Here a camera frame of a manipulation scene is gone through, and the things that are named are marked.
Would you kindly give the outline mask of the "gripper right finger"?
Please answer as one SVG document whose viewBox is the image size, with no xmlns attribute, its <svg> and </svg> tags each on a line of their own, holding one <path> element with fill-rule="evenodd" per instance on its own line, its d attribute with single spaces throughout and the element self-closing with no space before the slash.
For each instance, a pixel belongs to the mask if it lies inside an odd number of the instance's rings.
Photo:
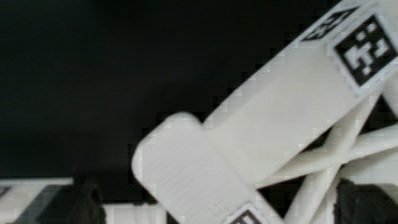
<svg viewBox="0 0 398 224">
<path fill-rule="evenodd" d="M 342 179 L 333 203 L 333 224 L 398 224 L 398 186 Z"/>
</svg>

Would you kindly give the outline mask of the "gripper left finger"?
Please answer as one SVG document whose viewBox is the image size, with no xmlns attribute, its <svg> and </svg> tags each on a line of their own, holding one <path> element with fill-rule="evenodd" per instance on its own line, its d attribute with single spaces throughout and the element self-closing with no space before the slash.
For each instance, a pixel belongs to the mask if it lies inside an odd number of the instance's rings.
<svg viewBox="0 0 398 224">
<path fill-rule="evenodd" d="M 101 193 L 90 178 L 44 187 L 22 213 L 22 224 L 104 224 Z"/>
</svg>

